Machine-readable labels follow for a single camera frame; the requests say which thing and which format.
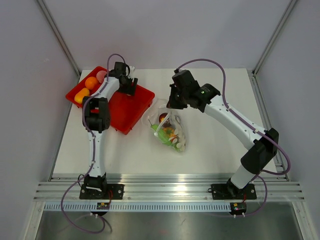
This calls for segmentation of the dark purple mangosteen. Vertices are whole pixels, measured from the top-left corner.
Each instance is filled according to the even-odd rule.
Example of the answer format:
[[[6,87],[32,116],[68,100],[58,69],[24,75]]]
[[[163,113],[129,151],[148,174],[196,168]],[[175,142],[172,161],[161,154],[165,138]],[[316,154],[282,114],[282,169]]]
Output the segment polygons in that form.
[[[167,115],[168,115],[168,113],[166,113],[166,112],[162,113],[158,118],[159,122],[161,123],[161,122],[165,121],[165,122],[169,123],[170,120],[169,120],[169,118],[166,118]]]

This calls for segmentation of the clear zip top bag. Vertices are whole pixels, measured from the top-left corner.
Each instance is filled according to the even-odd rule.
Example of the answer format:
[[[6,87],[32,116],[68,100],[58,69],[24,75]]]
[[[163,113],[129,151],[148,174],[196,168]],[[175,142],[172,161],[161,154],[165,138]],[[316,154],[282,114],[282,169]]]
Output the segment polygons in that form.
[[[156,98],[142,115],[141,121],[164,146],[177,153],[186,150],[187,134],[178,110],[167,107],[168,101]]]

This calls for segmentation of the orange bell pepper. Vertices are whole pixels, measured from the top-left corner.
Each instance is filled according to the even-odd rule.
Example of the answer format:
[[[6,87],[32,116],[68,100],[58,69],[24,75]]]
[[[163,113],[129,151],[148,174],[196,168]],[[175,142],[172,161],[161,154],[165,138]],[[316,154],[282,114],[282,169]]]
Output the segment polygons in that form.
[[[175,134],[175,129],[173,129],[172,127],[165,127],[163,129],[164,133],[166,134],[166,136],[170,139],[170,138],[175,138],[177,135]]]

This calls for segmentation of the green bitter gourd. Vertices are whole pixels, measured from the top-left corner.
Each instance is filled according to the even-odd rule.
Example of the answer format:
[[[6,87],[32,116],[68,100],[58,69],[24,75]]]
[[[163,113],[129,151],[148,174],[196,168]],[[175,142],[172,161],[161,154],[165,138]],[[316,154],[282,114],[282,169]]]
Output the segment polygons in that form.
[[[150,128],[153,130],[153,135],[158,138],[158,140],[166,145],[172,146],[172,142],[170,141],[170,137],[165,133],[164,128],[159,126],[158,124],[152,124]]]

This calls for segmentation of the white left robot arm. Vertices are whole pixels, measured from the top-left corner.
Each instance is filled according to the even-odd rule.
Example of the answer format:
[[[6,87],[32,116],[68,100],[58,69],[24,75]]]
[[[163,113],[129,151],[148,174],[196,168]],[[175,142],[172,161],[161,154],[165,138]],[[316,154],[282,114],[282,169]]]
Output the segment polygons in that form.
[[[105,135],[111,124],[109,100],[116,92],[133,96],[137,82],[137,78],[130,78],[130,67],[126,63],[116,62],[93,96],[83,100],[82,123],[88,131],[90,163],[80,190],[79,198],[82,200],[112,197],[104,160]]]

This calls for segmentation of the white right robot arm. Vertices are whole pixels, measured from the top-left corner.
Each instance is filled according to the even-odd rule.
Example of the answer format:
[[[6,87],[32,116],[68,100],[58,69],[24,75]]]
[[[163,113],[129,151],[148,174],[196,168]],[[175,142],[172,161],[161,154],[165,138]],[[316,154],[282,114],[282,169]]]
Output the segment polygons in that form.
[[[275,146],[279,133],[264,129],[241,114],[232,113],[224,102],[223,95],[209,83],[200,86],[189,70],[175,70],[167,107],[182,110],[188,106],[200,110],[227,128],[247,149],[240,159],[240,166],[233,176],[223,184],[220,194],[226,199],[240,199],[249,182],[255,178],[277,154]]]

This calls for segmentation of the pink peach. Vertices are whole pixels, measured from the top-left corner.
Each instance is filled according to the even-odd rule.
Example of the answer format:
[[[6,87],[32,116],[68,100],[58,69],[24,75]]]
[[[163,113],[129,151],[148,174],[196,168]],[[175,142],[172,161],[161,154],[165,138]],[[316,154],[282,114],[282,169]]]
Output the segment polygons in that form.
[[[107,74],[107,72],[106,72],[105,70],[100,70],[100,71],[96,74],[96,78],[97,78],[97,80],[98,80],[98,82],[99,82],[100,84],[103,83],[106,74]]]

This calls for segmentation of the orange fruit upper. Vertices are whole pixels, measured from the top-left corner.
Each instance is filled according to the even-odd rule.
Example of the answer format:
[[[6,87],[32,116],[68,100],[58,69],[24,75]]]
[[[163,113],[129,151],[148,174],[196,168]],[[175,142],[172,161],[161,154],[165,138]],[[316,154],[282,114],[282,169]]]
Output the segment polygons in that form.
[[[99,81],[96,77],[90,76],[85,80],[84,84],[88,90],[93,90],[99,84]]]

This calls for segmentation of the yellow orange mango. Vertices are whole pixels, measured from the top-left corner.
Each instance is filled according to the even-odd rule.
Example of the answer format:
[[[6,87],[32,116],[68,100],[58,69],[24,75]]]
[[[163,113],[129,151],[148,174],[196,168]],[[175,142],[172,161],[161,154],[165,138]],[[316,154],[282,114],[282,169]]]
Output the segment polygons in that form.
[[[82,104],[84,97],[89,97],[89,96],[90,96],[90,90],[84,87],[74,96],[74,101],[78,104]]]

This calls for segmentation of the left aluminium corner post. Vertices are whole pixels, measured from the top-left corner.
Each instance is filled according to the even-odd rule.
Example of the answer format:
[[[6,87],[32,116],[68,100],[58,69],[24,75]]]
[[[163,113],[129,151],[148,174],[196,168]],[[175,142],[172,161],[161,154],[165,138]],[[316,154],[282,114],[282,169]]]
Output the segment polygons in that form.
[[[78,64],[76,63],[66,41],[64,40],[63,35],[61,34],[61,31],[59,30],[59,27],[49,9],[49,7],[46,4],[45,0],[36,0],[35,3],[38,5],[39,10],[43,14],[46,22],[48,23],[51,31],[53,32],[56,41],[58,42],[60,48],[62,49],[66,59],[68,60],[69,64],[71,65],[75,75],[79,78],[81,76],[81,69],[79,68]]]

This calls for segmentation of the aluminium corner post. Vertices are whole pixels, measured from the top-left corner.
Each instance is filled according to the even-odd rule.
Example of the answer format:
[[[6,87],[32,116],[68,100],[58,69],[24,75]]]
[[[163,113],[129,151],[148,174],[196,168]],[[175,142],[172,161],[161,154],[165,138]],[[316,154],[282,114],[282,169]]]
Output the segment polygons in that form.
[[[296,8],[299,0],[290,0],[288,5],[286,6],[284,12],[282,13],[275,29],[273,30],[265,48],[262,51],[255,67],[252,70],[252,75],[256,77],[261,70],[262,66],[264,65],[265,61],[267,60],[269,54],[271,53],[274,45],[276,44],[278,38],[280,37],[282,31],[284,30],[289,18],[291,17],[294,9]]]
[[[81,76],[81,69],[79,68],[78,64],[76,63],[66,41],[64,40],[63,35],[61,34],[61,31],[59,30],[59,27],[49,9],[49,7],[46,4],[45,0],[36,0],[35,3],[38,5],[39,10],[43,14],[46,22],[48,23],[51,31],[53,32],[56,41],[58,42],[60,48],[62,49],[66,59],[68,60],[69,64],[71,65],[75,75],[79,78]]]

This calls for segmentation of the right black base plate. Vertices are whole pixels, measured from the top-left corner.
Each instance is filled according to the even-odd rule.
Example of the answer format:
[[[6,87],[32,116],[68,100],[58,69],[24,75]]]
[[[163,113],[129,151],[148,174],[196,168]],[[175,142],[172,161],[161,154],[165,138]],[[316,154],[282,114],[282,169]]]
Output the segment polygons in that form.
[[[207,191],[212,195],[213,200],[256,200],[255,186],[251,183],[244,188],[238,189],[227,183],[211,184]]]

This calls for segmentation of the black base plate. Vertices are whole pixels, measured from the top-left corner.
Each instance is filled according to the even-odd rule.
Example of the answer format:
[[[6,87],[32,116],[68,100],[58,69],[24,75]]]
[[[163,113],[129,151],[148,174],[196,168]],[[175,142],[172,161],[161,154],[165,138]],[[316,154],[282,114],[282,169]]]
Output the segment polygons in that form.
[[[255,186],[251,183],[244,188],[238,189],[227,183],[211,184],[207,191],[212,195],[213,200],[256,200]]]
[[[107,184],[105,189],[81,186],[79,198],[81,200],[122,200],[124,184]]]

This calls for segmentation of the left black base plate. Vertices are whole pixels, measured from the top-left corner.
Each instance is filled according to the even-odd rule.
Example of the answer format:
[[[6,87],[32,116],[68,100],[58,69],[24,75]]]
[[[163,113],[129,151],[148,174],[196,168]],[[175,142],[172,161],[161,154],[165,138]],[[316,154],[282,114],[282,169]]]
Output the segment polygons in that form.
[[[105,189],[81,186],[79,198],[81,200],[122,200],[124,184],[107,184]]]

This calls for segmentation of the aluminium rail frame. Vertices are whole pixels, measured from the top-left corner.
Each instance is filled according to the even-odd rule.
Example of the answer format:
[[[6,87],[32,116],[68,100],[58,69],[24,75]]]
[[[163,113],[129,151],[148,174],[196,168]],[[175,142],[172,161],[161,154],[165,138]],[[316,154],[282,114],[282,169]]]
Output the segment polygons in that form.
[[[202,85],[222,88],[217,68],[190,70]],[[227,68],[226,98],[233,107],[257,125],[267,127],[257,86],[245,68]],[[170,94],[173,69],[137,69],[141,86],[155,93],[155,99]],[[60,201],[65,190],[85,173],[89,156],[87,133],[80,120],[80,108],[72,106],[52,178],[38,184],[34,201]],[[186,151],[176,153],[161,145],[139,120],[127,135],[112,127],[105,136],[105,165],[108,183],[124,184],[122,202],[212,202],[208,188],[225,183],[240,166],[246,149],[226,128],[198,110],[179,111],[187,133]],[[268,202],[304,202],[298,182],[287,177],[261,174],[267,183]]]

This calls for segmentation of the right aluminium corner post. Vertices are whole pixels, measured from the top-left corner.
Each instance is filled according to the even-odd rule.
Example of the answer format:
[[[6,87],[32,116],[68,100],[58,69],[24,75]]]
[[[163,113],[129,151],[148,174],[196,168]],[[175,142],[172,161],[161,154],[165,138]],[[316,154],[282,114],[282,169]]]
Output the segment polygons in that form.
[[[269,54],[271,53],[274,45],[276,44],[278,38],[280,37],[282,31],[284,30],[289,18],[291,17],[294,9],[296,8],[299,0],[290,0],[288,5],[286,6],[284,12],[282,13],[275,29],[273,30],[265,48],[262,51],[255,67],[252,70],[252,75],[256,77],[261,70],[262,66],[264,65],[265,61],[267,60]]]

